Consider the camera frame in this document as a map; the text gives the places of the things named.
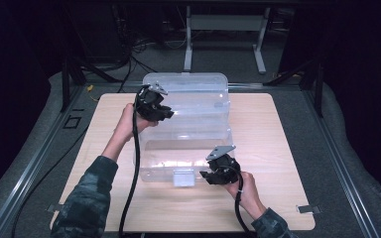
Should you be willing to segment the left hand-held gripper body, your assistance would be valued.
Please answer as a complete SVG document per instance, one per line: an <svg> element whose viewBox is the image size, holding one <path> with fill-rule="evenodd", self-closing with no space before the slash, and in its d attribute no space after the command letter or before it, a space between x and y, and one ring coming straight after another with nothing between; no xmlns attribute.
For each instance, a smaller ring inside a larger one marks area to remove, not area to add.
<svg viewBox="0 0 381 238"><path fill-rule="evenodd" d="M151 121L156 115L163 115L162 111L170 109L161 102L168 92L158 83L145 84L137 92L135 98L135 111L144 119Z"/></svg>

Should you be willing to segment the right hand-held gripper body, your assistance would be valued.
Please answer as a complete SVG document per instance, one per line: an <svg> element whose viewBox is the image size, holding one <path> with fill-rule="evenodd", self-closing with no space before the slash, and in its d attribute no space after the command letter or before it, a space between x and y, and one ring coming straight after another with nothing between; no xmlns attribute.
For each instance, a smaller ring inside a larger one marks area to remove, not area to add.
<svg viewBox="0 0 381 238"><path fill-rule="evenodd" d="M229 155L235 149L234 145L216 146L206 157L212 176L216 184L228 184L238 181L240 165Z"/></svg>

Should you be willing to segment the clear plastic tiered storage box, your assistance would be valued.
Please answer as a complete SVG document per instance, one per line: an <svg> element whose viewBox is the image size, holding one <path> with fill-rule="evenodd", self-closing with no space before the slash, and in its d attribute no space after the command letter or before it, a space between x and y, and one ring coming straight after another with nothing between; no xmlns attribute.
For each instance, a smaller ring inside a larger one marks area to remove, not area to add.
<svg viewBox="0 0 381 238"><path fill-rule="evenodd" d="M140 178L194 186L209 170L206 158L231 146L228 79L222 73L149 73L143 78L165 90L161 102L173 116L140 133Z"/></svg>

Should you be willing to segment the person's left hand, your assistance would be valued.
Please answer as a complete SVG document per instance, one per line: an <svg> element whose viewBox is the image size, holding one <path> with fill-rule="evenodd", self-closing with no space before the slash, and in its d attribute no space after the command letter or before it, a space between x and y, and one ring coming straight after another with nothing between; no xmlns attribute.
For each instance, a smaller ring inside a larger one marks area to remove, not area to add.
<svg viewBox="0 0 381 238"><path fill-rule="evenodd" d="M157 122L150 122L142 118L138 113L134 113L134 106L128 103L114 129L112 138L117 142L128 142L133 137L133 125L136 125L138 132L141 133L148 127L155 127Z"/></svg>

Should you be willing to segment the person's right hand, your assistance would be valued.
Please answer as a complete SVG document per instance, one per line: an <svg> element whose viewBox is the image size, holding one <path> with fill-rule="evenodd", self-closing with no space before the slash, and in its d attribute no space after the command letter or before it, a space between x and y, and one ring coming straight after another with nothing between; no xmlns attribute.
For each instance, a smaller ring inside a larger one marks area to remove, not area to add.
<svg viewBox="0 0 381 238"><path fill-rule="evenodd" d="M253 175L247 172L242 172L241 176L243 180L242 188L239 187L238 182L226 184L224 188L233 198L235 198L238 191L241 190L242 193L239 204L254 220L256 220L266 212L267 208L260 200Z"/></svg>

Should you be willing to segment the black metal stand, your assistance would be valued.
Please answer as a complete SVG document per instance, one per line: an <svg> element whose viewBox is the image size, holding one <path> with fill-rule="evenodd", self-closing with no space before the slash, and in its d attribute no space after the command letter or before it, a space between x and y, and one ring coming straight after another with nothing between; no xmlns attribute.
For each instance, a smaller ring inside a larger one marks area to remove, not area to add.
<svg viewBox="0 0 381 238"><path fill-rule="evenodd" d="M73 81L76 85L84 85L86 79L79 58L74 56L66 57L62 67L63 105L61 112L65 112L70 104L70 82Z"/></svg>

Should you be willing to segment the grey metal table frame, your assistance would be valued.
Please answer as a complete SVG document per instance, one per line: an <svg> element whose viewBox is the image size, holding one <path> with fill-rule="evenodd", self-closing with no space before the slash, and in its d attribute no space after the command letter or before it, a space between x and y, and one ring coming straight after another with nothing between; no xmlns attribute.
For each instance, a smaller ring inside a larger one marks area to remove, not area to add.
<svg viewBox="0 0 381 238"><path fill-rule="evenodd" d="M198 15L191 12L187 6L186 16L186 53L184 71L191 71L192 64L192 32L193 31L238 31L257 32L257 42L252 46L254 58L261 74L266 73L266 66L262 56L262 46L267 25L269 22L270 8L266 8L262 15Z"/></svg>

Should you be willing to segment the aluminium rail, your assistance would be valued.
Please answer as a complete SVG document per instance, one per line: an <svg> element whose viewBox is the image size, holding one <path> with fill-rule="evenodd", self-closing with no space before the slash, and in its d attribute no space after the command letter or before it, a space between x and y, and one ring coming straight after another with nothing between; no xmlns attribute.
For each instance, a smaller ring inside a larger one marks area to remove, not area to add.
<svg viewBox="0 0 381 238"><path fill-rule="evenodd" d="M45 108L19 154L0 178L0 237L4 237L22 202L26 200L57 141L57 134L62 130L69 112L83 92L84 88L79 86L72 90L70 104L64 112L61 112L62 92L59 89L51 92Z"/></svg>
<svg viewBox="0 0 381 238"><path fill-rule="evenodd" d="M323 136L326 147L330 153L330 160L333 165L333 169L335 170L364 238L380 238L324 119L317 113L313 94L309 91L303 91L302 95L313 113L313 117L315 118L318 128Z"/></svg>

